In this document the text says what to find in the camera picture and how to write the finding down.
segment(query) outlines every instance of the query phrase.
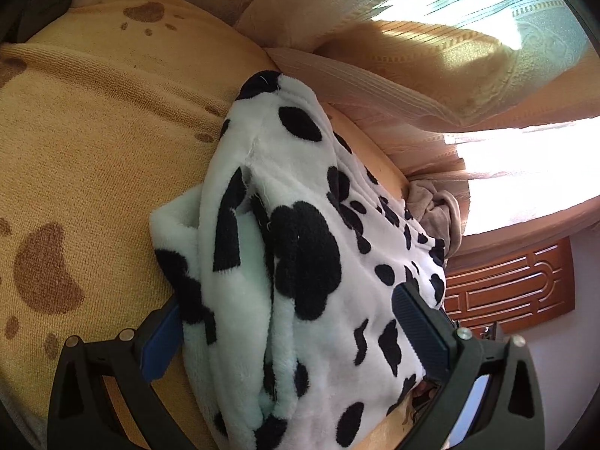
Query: brown wooden door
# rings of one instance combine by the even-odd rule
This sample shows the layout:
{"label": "brown wooden door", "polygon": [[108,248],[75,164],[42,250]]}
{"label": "brown wooden door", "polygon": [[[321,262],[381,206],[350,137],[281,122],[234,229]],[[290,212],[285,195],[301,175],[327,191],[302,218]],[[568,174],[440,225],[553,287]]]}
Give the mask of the brown wooden door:
{"label": "brown wooden door", "polygon": [[448,315],[480,335],[500,321],[514,333],[575,309],[569,238],[464,272],[446,274]]}

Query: gray cloth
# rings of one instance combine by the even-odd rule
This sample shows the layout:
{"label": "gray cloth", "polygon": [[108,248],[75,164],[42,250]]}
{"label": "gray cloth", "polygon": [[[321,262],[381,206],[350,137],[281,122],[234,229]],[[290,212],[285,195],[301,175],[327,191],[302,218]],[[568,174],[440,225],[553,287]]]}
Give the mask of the gray cloth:
{"label": "gray cloth", "polygon": [[25,439],[35,450],[46,450],[46,422],[14,403],[6,384],[0,381],[0,401]]}
{"label": "gray cloth", "polygon": [[458,201],[448,191],[438,191],[431,181],[411,181],[406,206],[431,237],[443,239],[444,257],[453,256],[463,238]]}

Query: blue gripper pad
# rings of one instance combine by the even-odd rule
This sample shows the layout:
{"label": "blue gripper pad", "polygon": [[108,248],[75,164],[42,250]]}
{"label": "blue gripper pad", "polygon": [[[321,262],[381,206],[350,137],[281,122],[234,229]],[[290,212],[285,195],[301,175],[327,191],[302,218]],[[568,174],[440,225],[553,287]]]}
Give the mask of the blue gripper pad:
{"label": "blue gripper pad", "polygon": [[140,356],[142,377],[148,383],[163,377],[184,339],[179,305],[170,303],[161,314],[163,318],[144,344]]}

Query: white fleece blanket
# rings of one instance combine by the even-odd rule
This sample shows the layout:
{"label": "white fleece blanket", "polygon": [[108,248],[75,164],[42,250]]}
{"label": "white fleece blanket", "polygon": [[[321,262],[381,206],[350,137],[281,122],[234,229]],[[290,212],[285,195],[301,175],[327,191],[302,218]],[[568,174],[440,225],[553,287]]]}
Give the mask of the white fleece blanket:
{"label": "white fleece blanket", "polygon": [[221,450],[352,448],[424,376],[391,294],[414,278],[440,306],[443,241],[296,79],[250,78],[221,137],[204,184],[150,221],[200,409]]}

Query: black spot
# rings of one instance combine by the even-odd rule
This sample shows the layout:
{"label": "black spot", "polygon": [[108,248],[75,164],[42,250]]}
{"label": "black spot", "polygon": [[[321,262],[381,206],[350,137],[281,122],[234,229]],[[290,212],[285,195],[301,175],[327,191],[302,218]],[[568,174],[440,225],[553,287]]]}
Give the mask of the black spot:
{"label": "black spot", "polygon": [[219,433],[227,438],[227,428],[225,427],[225,421],[223,420],[223,413],[218,412],[212,422]]}
{"label": "black spot", "polygon": [[367,170],[367,177],[369,178],[369,181],[371,181],[373,184],[379,184],[379,181],[377,180],[377,178],[371,174],[371,171],[369,169],[367,169],[365,167],[365,169]]}
{"label": "black spot", "polygon": [[238,220],[235,209],[244,201],[246,186],[242,170],[238,169],[229,181],[227,190],[221,198],[217,214],[217,229],[215,232],[215,253],[212,263],[213,272],[232,269],[240,265]]}
{"label": "black spot", "polygon": [[308,390],[308,371],[306,366],[299,360],[296,361],[296,371],[294,372],[294,385],[296,386],[296,395],[301,398]]}
{"label": "black spot", "polygon": [[362,255],[366,255],[371,251],[371,243],[358,232],[356,232],[356,243],[358,244],[358,251]]}
{"label": "black spot", "polygon": [[206,308],[204,315],[204,325],[206,328],[206,344],[212,345],[217,341],[217,323],[215,322],[215,314]]}
{"label": "black spot", "polygon": [[364,230],[362,227],[362,221],[354,211],[348,208],[345,204],[341,203],[338,211],[340,212],[340,215],[342,216],[347,227],[356,230],[361,235],[363,234]]}
{"label": "black spot", "polygon": [[221,127],[221,135],[219,135],[219,138],[223,138],[223,135],[225,135],[225,132],[227,132],[227,129],[229,128],[229,123],[231,123],[229,118],[223,122],[223,126]]}
{"label": "black spot", "polygon": [[348,152],[352,153],[352,149],[348,145],[348,142],[346,142],[346,140],[344,140],[344,137],[342,137],[341,135],[338,135],[335,132],[334,132],[334,135],[335,135],[336,139],[338,140],[338,142],[342,145],[342,147],[344,147]]}
{"label": "black spot", "polygon": [[404,225],[404,238],[406,239],[406,249],[410,250],[412,244],[412,236],[410,235],[410,227],[408,224]]}
{"label": "black spot", "polygon": [[394,284],[394,269],[387,264],[379,264],[375,267],[375,274],[383,284],[391,286]]}
{"label": "black spot", "polygon": [[323,140],[321,130],[302,108],[281,106],[279,108],[279,119],[286,130],[298,138],[311,142],[321,142]]}
{"label": "black spot", "polygon": [[262,426],[254,431],[256,450],[274,450],[277,448],[284,433],[286,433],[286,429],[287,421],[285,419],[269,415]]}
{"label": "black spot", "polygon": [[276,70],[263,70],[254,74],[244,83],[236,99],[254,98],[261,93],[274,93],[279,89],[279,76]]}
{"label": "black spot", "polygon": [[394,213],[394,211],[388,206],[388,200],[387,200],[387,198],[384,198],[383,196],[380,196],[379,200],[381,202],[381,206],[383,208],[383,211],[385,212],[385,218],[387,218],[388,221],[393,226],[399,227],[400,226],[400,218],[398,218],[398,215],[396,213]]}
{"label": "black spot", "polygon": [[343,448],[348,448],[356,438],[361,427],[362,412],[365,409],[363,403],[354,403],[341,415],[335,432],[335,441]]}
{"label": "black spot", "polygon": [[367,356],[367,340],[365,339],[365,328],[369,322],[369,318],[362,322],[361,326],[354,330],[354,340],[356,341],[356,357],[354,365],[361,365],[362,361]]}
{"label": "black spot", "polygon": [[164,249],[157,249],[154,253],[164,276],[175,290],[181,320],[189,324],[204,321],[208,308],[202,304],[200,282],[188,276],[188,264],[185,257],[177,252]]}
{"label": "black spot", "polygon": [[[342,204],[342,201],[348,199],[350,195],[350,178],[337,167],[332,166],[327,169],[327,182],[329,184],[327,199],[339,213],[344,224],[355,231],[358,251],[362,254],[369,253],[371,251],[371,244],[362,236],[364,227],[360,217],[351,208]],[[358,211],[362,210],[364,213],[367,213],[367,209],[359,201],[351,201],[350,205]]]}
{"label": "black spot", "polygon": [[444,245],[442,238],[436,238],[436,244],[429,250],[430,257],[440,267],[444,265]]}
{"label": "black spot", "polygon": [[439,275],[434,274],[431,276],[431,285],[433,286],[433,290],[435,291],[436,303],[439,304],[442,302],[444,297],[444,290],[446,288],[444,281],[440,278]]}
{"label": "black spot", "polygon": [[389,363],[394,377],[398,377],[398,365],[402,360],[402,351],[398,346],[398,329],[396,328],[396,320],[390,321],[383,330],[383,333],[377,340],[379,347],[383,352],[383,356]]}
{"label": "black spot", "polygon": [[273,362],[265,362],[263,366],[263,387],[266,394],[271,396],[271,400],[277,400],[275,393],[275,372],[273,372]]}
{"label": "black spot", "polygon": [[350,202],[350,207],[354,211],[356,211],[356,212],[358,212],[358,213],[360,213],[362,215],[366,215],[367,214],[367,209],[364,207],[364,205],[360,201],[356,201],[356,200],[351,201]]}
{"label": "black spot", "polygon": [[405,265],[404,266],[404,272],[406,273],[406,282],[414,282],[415,283],[415,287],[419,287],[419,281],[417,281],[415,279],[415,277],[413,276],[412,271]]}
{"label": "black spot", "polygon": [[350,178],[334,165],[327,169],[327,182],[329,192],[337,201],[348,199],[350,195]]}
{"label": "black spot", "polygon": [[341,282],[340,250],[323,215],[305,201],[275,208],[271,215],[275,288],[295,299],[296,316],[316,320]]}
{"label": "black spot", "polygon": [[400,397],[398,398],[398,401],[396,403],[392,404],[392,406],[389,407],[386,416],[388,416],[389,413],[394,411],[398,406],[400,406],[400,404],[402,404],[402,401],[404,401],[404,398],[407,397],[412,388],[415,387],[415,384],[416,374],[413,374],[410,377],[404,379],[404,384],[402,384],[402,392],[400,393]]}
{"label": "black spot", "polygon": [[262,199],[257,194],[250,198],[250,206],[256,222],[259,224],[260,235],[265,244],[265,265],[269,274],[271,285],[273,284],[273,273],[275,271],[275,259],[273,257],[273,238],[269,232],[269,215],[266,212]]}

